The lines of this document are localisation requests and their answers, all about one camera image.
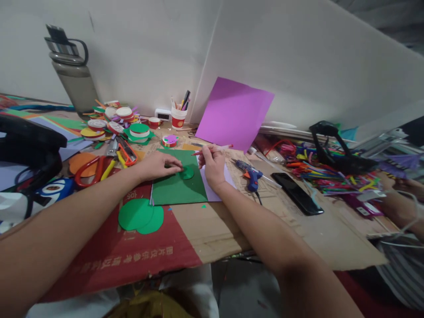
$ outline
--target forearm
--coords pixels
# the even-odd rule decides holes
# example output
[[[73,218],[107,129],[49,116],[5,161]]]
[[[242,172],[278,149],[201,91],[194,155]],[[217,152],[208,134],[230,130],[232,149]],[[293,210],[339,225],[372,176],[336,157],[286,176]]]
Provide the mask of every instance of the forearm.
[[[322,260],[283,220],[228,183],[214,189],[263,263],[278,278]]]
[[[277,278],[291,316],[362,316],[328,265],[283,220],[228,183],[214,190]]]
[[[416,219],[416,206],[412,199],[409,199],[400,193],[387,193],[387,196],[381,198],[381,207],[384,214],[392,220],[396,226],[403,228]],[[424,243],[424,220],[419,220],[409,228],[409,231]]]
[[[0,311],[24,313],[60,277],[119,200],[140,182],[120,171],[41,211],[0,238]]]

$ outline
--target green paper circle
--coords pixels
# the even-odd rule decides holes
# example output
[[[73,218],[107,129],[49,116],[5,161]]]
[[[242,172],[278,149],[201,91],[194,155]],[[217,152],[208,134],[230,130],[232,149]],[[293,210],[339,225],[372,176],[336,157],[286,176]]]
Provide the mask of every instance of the green paper circle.
[[[149,130],[149,126],[145,124],[132,124],[129,129],[135,133],[145,133]]]
[[[137,229],[140,234],[150,234],[156,232],[163,224],[163,208],[161,206],[153,207],[153,215],[148,224]]]
[[[192,168],[190,168],[189,166],[183,166],[182,168],[184,169],[184,171],[178,172],[181,179],[188,180],[194,176],[194,171]]]
[[[126,231],[144,227],[153,216],[153,208],[148,199],[134,199],[127,202],[119,211],[119,225]]]

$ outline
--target striped fabric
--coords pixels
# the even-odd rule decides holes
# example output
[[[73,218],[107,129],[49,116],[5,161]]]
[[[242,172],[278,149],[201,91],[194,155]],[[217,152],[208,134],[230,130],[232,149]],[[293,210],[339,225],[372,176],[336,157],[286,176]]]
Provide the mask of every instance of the striped fabric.
[[[389,260],[389,264],[377,266],[385,283],[405,306],[424,311],[424,245],[401,237],[380,242],[377,248]]]

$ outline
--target orange paper circle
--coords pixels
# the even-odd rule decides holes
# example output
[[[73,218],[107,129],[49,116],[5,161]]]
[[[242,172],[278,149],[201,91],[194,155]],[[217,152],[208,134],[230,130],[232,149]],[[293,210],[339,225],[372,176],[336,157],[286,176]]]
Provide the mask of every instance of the orange paper circle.
[[[71,159],[69,159],[69,171],[71,171],[72,174],[76,174],[77,171],[83,165],[85,165],[86,163],[89,163],[95,157],[97,156],[89,152],[82,152],[80,154],[73,156]],[[81,177],[86,178],[86,177],[91,177],[92,175],[95,175],[96,168],[97,168],[97,163],[92,164],[86,170],[82,172]]]

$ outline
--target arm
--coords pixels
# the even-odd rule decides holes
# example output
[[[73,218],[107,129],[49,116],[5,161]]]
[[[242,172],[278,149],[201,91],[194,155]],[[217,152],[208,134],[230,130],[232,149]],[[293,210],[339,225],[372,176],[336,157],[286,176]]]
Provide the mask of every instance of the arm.
[[[173,167],[166,169],[165,164]],[[181,171],[155,152],[143,162],[79,191],[0,237],[0,312],[22,317],[56,282],[120,199],[143,181]]]
[[[412,193],[418,200],[422,200],[424,197],[424,186],[413,180],[399,180],[397,184],[395,184],[395,181],[388,178],[383,172],[380,172],[378,177],[381,179],[383,190],[391,191],[386,194],[386,197],[381,198],[381,208],[384,214],[391,219],[398,228],[403,228],[413,222],[416,219],[417,213],[414,201],[396,192],[394,187],[401,191]],[[408,230],[414,233],[420,242],[424,243],[423,219],[420,219]]]
[[[203,147],[209,185],[220,196],[240,230],[278,280],[293,317],[362,317],[328,265],[274,213],[225,181],[224,156]]]

